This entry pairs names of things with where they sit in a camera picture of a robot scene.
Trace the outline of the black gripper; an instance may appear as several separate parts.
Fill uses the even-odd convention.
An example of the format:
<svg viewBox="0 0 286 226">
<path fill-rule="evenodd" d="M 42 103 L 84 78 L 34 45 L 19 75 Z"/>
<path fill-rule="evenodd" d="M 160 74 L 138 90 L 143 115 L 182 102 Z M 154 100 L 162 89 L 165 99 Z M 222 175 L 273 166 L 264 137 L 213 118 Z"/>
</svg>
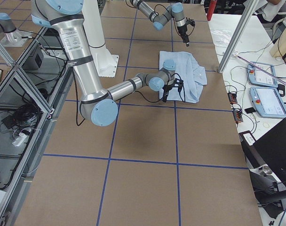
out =
<svg viewBox="0 0 286 226">
<path fill-rule="evenodd" d="M 178 87 L 178 79 L 174 79 L 172 84 L 170 85 L 164 85 L 163 87 L 163 96 L 162 96 L 162 101 L 163 102 L 166 102 L 167 101 L 167 97 L 168 97 L 168 94 L 170 92 L 170 90 L 172 88 L 177 88 Z"/>
<path fill-rule="evenodd" d="M 188 47 L 190 45 L 190 40 L 189 40 L 189 36 L 187 34 L 187 31 L 188 31 L 187 24 L 184 24 L 182 26 L 177 25 L 176 27 L 177 27 L 177 30 L 178 30 L 180 37 L 183 40 L 183 43 L 185 43 L 185 45 Z"/>
</svg>

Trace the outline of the grey robot base mount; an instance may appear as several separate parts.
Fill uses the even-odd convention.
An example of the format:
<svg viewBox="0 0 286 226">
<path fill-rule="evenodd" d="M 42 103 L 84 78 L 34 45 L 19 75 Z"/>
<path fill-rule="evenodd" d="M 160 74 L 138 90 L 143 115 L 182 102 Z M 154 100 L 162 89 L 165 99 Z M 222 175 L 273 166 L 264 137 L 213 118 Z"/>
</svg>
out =
<svg viewBox="0 0 286 226">
<path fill-rule="evenodd" d="M 18 30 L 7 13 L 0 13 L 1 33 L 5 35 L 0 41 L 4 47 L 22 47 L 31 35 L 31 33 Z"/>
</svg>

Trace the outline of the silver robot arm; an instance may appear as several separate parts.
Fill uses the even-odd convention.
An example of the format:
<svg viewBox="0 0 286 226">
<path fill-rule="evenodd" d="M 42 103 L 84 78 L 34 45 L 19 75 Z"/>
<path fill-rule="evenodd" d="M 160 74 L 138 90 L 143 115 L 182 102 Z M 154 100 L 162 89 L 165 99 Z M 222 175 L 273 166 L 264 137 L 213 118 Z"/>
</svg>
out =
<svg viewBox="0 0 286 226">
<path fill-rule="evenodd" d="M 151 8 L 144 0 L 126 0 L 125 3 L 141 11 L 152 22 L 156 31 L 162 30 L 167 23 L 173 20 L 176 33 L 182 38 L 183 43 L 189 46 L 189 36 L 195 29 L 195 21 L 185 17 L 182 3 L 177 2 L 167 7 L 157 4 L 154 8 Z"/>
<path fill-rule="evenodd" d="M 76 73 L 81 88 L 80 113 L 97 126 L 108 126 L 116 120 L 122 99 L 148 86 L 153 91 L 168 91 L 176 84 L 176 63 L 165 60 L 156 73 L 139 73 L 134 78 L 105 89 L 98 76 L 89 41 L 104 40 L 100 11 L 95 0 L 33 0 L 32 20 L 35 24 L 55 29 L 67 54 L 67 65 Z"/>
</svg>

